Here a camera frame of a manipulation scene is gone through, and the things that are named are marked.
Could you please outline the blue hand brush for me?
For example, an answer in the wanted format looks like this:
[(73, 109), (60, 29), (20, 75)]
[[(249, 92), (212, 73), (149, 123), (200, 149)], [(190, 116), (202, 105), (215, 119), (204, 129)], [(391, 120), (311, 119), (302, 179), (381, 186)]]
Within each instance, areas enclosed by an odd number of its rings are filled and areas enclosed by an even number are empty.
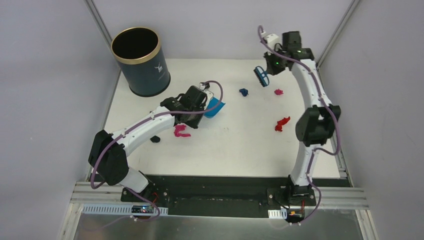
[(270, 80), (266, 70), (264, 70), (261, 66), (258, 65), (253, 69), (253, 72), (263, 88), (269, 86)]

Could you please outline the blue dustpan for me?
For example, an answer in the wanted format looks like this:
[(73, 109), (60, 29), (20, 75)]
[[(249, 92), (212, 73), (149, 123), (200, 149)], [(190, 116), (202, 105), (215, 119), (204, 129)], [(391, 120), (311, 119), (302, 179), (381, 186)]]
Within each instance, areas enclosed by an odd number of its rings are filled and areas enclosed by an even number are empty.
[(206, 113), (204, 113), (203, 116), (205, 118), (212, 119), (221, 111), (221, 109), (225, 105), (226, 105), (225, 102), (219, 101), (218, 98), (213, 97), (207, 105), (206, 110), (208, 110), (208, 111)]

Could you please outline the dark blue paper scrap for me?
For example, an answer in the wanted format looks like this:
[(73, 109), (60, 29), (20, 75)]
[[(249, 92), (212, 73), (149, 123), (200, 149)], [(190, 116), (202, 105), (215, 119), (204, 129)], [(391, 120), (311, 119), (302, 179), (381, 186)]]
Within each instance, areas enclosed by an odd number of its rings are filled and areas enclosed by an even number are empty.
[(243, 97), (247, 97), (249, 95), (249, 91), (246, 88), (239, 89), (239, 92)]

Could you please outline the large red paper scrap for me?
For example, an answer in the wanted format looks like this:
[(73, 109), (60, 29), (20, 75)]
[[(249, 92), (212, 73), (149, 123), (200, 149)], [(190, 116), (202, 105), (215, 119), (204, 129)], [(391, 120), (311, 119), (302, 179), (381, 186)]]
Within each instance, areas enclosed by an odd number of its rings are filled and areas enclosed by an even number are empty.
[(276, 132), (282, 132), (283, 126), (286, 125), (291, 120), (291, 117), (284, 117), (283, 119), (277, 121), (276, 126), (274, 127), (274, 130)]

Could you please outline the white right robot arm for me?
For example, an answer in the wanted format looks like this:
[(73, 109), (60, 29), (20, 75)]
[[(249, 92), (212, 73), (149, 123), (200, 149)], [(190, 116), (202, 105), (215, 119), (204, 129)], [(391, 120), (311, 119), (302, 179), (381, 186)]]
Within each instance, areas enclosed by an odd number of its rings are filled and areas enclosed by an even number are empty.
[(284, 190), (284, 200), (296, 205), (312, 194), (312, 172), (318, 151), (323, 151), (327, 140), (340, 137), (338, 120), (341, 108), (333, 105), (327, 97), (320, 81), (315, 57), (310, 48), (302, 46), (299, 31), (289, 31), (278, 36), (267, 34), (258, 27), (260, 42), (266, 47), (264, 53), (266, 69), (264, 77), (276, 76), (289, 70), (294, 76), (304, 102), (304, 113), (295, 125), (295, 135), (299, 141), (296, 162), (288, 176)]

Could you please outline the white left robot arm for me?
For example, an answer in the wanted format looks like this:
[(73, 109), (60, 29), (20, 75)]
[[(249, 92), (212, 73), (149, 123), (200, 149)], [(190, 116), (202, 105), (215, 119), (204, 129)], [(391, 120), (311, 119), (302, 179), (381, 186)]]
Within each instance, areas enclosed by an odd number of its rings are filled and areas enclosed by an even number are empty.
[(153, 195), (149, 180), (130, 167), (127, 158), (143, 143), (178, 124), (196, 129), (214, 97), (209, 88), (209, 81), (192, 85), (186, 93), (164, 99), (147, 116), (130, 126), (113, 133), (99, 131), (88, 157), (93, 172), (109, 186), (121, 185), (133, 190), (140, 202), (149, 201)]

